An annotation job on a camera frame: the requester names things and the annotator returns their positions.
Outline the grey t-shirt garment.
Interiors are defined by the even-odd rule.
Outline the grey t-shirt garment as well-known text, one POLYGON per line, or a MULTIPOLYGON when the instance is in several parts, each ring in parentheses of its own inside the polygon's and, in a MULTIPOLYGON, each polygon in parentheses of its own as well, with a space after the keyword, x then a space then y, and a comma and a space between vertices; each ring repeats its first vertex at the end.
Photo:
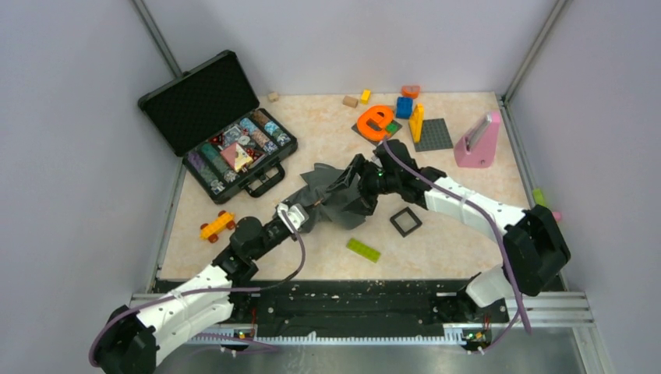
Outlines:
POLYGON ((345 209, 346 204, 356 197, 355 187, 358 181, 354 180, 346 189, 335 192, 327 191, 341 177, 342 173, 342 170, 329 164, 315 163, 312 171, 302 173, 300 176, 306 184, 303 188, 315 189, 323 193, 324 211, 330 220, 322 223, 332 223, 342 229, 352 230, 366 222, 364 215, 345 209))

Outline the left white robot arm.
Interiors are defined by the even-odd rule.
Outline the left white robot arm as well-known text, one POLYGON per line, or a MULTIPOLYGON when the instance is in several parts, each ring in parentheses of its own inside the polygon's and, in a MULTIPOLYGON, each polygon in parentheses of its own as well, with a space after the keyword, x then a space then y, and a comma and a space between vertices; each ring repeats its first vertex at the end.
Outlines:
POLYGON ((314 209, 327 194, 298 191, 304 201, 279 203, 271 221, 244 217, 228 246, 209 265, 160 298, 116 309, 95 337, 88 361, 105 373, 153 373, 181 345, 209 326, 249 315, 250 302, 240 294, 260 293, 248 287, 258 271, 256 261, 288 238, 301 242, 301 230, 315 224, 314 209))

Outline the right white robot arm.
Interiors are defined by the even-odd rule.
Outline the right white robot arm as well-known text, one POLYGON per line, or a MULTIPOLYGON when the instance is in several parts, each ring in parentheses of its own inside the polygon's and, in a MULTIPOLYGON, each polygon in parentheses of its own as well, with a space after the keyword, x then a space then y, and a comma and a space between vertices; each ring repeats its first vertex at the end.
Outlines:
POLYGON ((372 160, 357 154, 329 193, 349 190, 351 213, 373 214, 381 195, 397 194, 405 202, 445 214, 497 244, 502 263, 474 276, 457 300, 459 315, 477 321, 495 301, 537 296, 571 258, 553 212, 542 205, 511 206, 483 196, 434 167, 421 168, 399 140, 373 151, 372 160))

